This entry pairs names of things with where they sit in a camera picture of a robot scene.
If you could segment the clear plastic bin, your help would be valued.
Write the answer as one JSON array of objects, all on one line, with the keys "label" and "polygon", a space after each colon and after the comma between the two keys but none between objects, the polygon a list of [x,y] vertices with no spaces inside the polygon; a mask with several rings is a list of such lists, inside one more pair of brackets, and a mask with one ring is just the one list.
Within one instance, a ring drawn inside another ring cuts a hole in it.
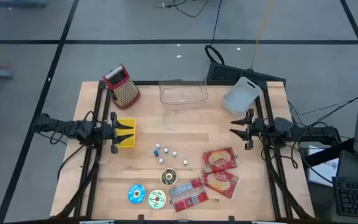
[{"label": "clear plastic bin", "polygon": [[198,109],[208,99],[206,80],[163,80],[159,92],[165,110]]}]

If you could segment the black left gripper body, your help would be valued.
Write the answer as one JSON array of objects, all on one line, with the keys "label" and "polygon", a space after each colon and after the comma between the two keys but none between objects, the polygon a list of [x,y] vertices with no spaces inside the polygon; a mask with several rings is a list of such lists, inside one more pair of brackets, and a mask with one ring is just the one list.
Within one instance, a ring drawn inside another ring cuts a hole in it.
[{"label": "black left gripper body", "polygon": [[117,144],[118,144],[118,138],[116,129],[118,127],[118,120],[117,120],[117,114],[115,112],[110,113],[110,119],[111,124],[108,124],[106,121],[104,121],[101,124],[101,138],[102,140],[111,140],[111,152],[113,154],[118,153]]}]

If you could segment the red cookie packet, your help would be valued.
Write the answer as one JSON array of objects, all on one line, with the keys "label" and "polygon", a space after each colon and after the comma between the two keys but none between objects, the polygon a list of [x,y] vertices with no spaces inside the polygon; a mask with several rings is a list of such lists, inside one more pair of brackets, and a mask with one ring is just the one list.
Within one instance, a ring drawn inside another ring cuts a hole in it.
[{"label": "red cookie packet", "polygon": [[234,195],[238,181],[238,176],[225,170],[203,174],[203,182],[207,187],[229,198],[232,198]]},{"label": "red cookie packet", "polygon": [[237,159],[231,147],[202,153],[204,172],[209,174],[237,167]]}]

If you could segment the red steel box grater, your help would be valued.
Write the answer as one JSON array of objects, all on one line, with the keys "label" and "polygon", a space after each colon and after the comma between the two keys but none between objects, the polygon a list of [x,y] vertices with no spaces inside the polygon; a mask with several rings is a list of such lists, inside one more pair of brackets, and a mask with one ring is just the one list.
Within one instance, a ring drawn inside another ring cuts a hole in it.
[{"label": "red steel box grater", "polygon": [[123,64],[104,75],[103,80],[113,103],[122,110],[132,106],[140,98],[140,91]]}]

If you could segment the black mesh computer case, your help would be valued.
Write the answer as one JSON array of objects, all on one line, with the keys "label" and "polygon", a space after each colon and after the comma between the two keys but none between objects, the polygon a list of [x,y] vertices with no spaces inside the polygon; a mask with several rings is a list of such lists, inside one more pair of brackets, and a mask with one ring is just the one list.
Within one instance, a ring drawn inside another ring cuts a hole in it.
[{"label": "black mesh computer case", "polygon": [[208,85],[233,85],[241,77],[249,79],[255,84],[258,84],[261,88],[266,88],[265,82],[282,82],[284,85],[286,84],[284,78],[255,72],[252,69],[241,69],[214,62],[211,62],[209,65],[206,83]]}]

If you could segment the blue-grey floor plate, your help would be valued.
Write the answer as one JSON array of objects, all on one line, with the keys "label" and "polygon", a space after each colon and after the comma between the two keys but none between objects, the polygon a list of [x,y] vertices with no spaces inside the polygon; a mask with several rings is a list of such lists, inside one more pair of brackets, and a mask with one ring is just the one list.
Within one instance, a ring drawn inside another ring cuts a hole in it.
[{"label": "blue-grey floor plate", "polygon": [[0,7],[45,7],[48,0],[0,0]]}]

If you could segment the white plastic bin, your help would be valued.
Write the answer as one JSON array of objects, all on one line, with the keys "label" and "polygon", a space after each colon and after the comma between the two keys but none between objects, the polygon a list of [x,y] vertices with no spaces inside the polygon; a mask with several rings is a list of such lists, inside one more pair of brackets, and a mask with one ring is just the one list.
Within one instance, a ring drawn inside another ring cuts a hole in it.
[{"label": "white plastic bin", "polygon": [[240,77],[232,89],[223,96],[222,106],[234,116],[240,116],[246,112],[260,92],[258,85],[246,77]]}]

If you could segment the white paper sheet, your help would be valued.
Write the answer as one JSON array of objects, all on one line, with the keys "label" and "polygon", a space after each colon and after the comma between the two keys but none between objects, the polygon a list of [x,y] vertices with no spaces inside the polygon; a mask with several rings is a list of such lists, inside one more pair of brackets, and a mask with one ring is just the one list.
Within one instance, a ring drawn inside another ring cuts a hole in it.
[{"label": "white paper sheet", "polygon": [[320,185],[325,185],[327,187],[332,187],[333,184],[330,183],[329,181],[332,181],[332,178],[336,176],[338,164],[339,164],[339,159],[333,159],[324,162],[322,164],[319,164],[317,166],[314,166],[313,169],[321,176],[319,176],[317,173],[315,173],[310,168],[308,168],[307,171],[308,181],[314,184],[320,184]]}]

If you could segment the red packet with barcode panel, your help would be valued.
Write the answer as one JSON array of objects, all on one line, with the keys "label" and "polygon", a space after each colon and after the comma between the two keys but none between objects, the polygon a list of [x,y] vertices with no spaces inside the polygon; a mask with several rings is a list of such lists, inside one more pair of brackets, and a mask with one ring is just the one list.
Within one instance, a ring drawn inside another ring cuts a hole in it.
[{"label": "red packet with barcode panel", "polygon": [[209,199],[205,191],[204,182],[200,178],[171,188],[169,195],[170,203],[176,212],[193,207]]}]

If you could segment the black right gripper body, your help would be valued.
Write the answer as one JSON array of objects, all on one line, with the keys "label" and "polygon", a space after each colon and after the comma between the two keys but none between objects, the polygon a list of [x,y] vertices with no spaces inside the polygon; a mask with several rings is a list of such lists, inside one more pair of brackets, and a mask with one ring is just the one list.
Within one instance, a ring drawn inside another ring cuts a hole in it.
[{"label": "black right gripper body", "polygon": [[253,136],[262,137],[266,136],[272,130],[271,127],[264,123],[264,120],[261,118],[256,118],[252,120],[254,117],[254,110],[248,109],[245,117],[246,121],[246,144],[245,150],[251,150],[254,146],[254,141],[252,140]]}]

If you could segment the yellow plastic basket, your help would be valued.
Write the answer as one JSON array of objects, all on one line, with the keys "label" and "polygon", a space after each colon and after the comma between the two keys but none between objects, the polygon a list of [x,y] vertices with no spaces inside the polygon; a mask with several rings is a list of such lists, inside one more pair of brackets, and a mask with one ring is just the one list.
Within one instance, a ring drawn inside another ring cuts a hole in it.
[{"label": "yellow plastic basket", "polygon": [[136,122],[134,118],[122,118],[118,120],[125,126],[130,126],[132,129],[117,129],[118,136],[124,136],[131,134],[132,136],[120,142],[117,147],[119,149],[135,147],[135,133],[136,133]]}]

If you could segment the pale green frosted toy donut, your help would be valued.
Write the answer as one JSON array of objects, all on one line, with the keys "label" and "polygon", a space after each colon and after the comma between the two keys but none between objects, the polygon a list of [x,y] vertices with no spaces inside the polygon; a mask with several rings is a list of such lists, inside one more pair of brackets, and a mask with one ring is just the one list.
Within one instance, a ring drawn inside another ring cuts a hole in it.
[{"label": "pale green frosted toy donut", "polygon": [[161,209],[165,206],[167,199],[163,190],[153,190],[149,194],[149,205],[152,209]]}]

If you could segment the black keyboard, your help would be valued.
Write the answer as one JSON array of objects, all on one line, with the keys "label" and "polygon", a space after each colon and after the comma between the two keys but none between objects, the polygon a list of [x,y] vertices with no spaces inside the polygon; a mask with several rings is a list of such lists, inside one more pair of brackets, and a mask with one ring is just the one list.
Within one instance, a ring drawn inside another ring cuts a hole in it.
[{"label": "black keyboard", "polygon": [[358,217],[358,179],[333,177],[332,182],[337,214]]}]

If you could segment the blue tape roll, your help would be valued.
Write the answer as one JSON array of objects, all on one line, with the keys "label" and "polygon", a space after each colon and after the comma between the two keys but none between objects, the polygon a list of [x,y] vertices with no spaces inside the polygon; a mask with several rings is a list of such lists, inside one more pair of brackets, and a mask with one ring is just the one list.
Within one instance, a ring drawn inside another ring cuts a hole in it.
[{"label": "blue tape roll", "polygon": [[145,200],[145,197],[147,196],[146,189],[143,185],[135,184],[133,185],[127,194],[127,198],[129,201],[133,204],[140,204]]}]

